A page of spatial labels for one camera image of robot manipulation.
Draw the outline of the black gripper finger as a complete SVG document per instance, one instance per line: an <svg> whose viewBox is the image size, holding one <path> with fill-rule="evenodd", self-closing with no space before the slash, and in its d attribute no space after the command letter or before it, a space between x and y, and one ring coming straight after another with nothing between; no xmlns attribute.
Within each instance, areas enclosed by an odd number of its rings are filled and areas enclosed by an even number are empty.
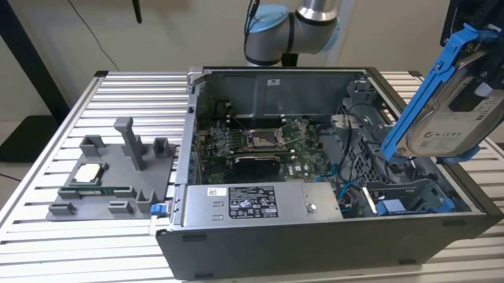
<svg viewBox="0 0 504 283"><path fill-rule="evenodd" d="M473 111L490 92L488 84L468 85L449 104L450 111Z"/></svg>

